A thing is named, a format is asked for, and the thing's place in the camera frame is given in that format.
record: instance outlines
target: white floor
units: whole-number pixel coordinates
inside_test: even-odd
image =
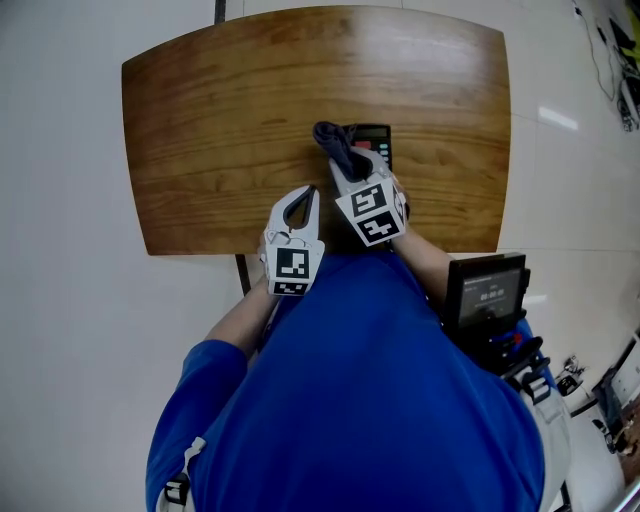
[[[596,1],[578,5],[611,94],[596,18],[613,40],[608,13],[620,16],[622,2]],[[418,9],[504,32],[512,143],[499,249],[528,256],[529,319],[552,369],[575,352],[589,367],[586,386],[595,383],[640,325],[640,135],[622,130],[598,87],[571,0],[228,0],[227,19],[342,3]]]
[[[592,384],[639,320],[640,138],[600,92],[570,0],[370,3],[505,32],[500,249],[528,255],[529,318],[553,367],[576,352]],[[303,4],[228,0],[227,12]],[[3,510],[143,509],[151,435],[182,358],[241,296],[230,257],[146,255],[122,133],[122,62],[212,22],[213,0],[0,1]],[[606,86],[597,35],[594,46]]]

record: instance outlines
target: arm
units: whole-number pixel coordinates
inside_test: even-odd
[[[184,361],[182,376],[156,427],[147,462],[147,509],[182,467],[184,451],[218,417],[247,372],[277,297],[263,277]]]
[[[263,276],[258,284],[207,334],[207,340],[222,340],[239,348],[247,359],[255,352],[279,297],[269,295]]]
[[[427,242],[410,226],[404,235],[394,238],[391,243],[424,287],[427,297],[436,307],[442,308],[447,296],[451,256]]]

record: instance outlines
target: wood grain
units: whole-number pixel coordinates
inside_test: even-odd
[[[351,237],[316,121],[392,127],[411,225],[496,249],[510,99],[501,32],[418,11],[314,7],[241,18],[122,66],[131,184],[149,254],[252,253],[272,205],[320,189],[321,238]]]

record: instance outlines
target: buckle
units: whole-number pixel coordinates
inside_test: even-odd
[[[551,396],[551,387],[547,380],[536,373],[527,373],[520,383],[524,392],[533,400],[533,405],[538,405]]]
[[[189,494],[189,488],[191,483],[189,477],[185,473],[180,473],[178,476],[172,478],[164,486],[164,496],[169,503],[175,503],[176,505],[187,505],[187,494]]]

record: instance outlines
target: table leg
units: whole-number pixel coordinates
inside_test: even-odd
[[[249,270],[247,269],[247,258],[244,254],[236,254],[236,266],[238,267],[242,293],[246,295],[251,290],[251,281],[249,280]]]
[[[222,23],[225,20],[226,14],[227,14],[227,0],[216,0],[213,24],[217,25],[218,23]]]

